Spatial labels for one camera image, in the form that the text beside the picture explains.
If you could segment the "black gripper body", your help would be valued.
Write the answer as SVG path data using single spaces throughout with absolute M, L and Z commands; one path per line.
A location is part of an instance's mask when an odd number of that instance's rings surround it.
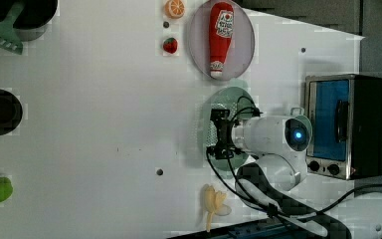
M 242 153 L 232 141 L 232 128 L 235 122 L 229 120 L 229 115 L 229 110 L 211 110 L 210 121 L 216 128 L 217 142 L 214 146 L 210 146 L 209 154 L 216 159 L 232 159 Z

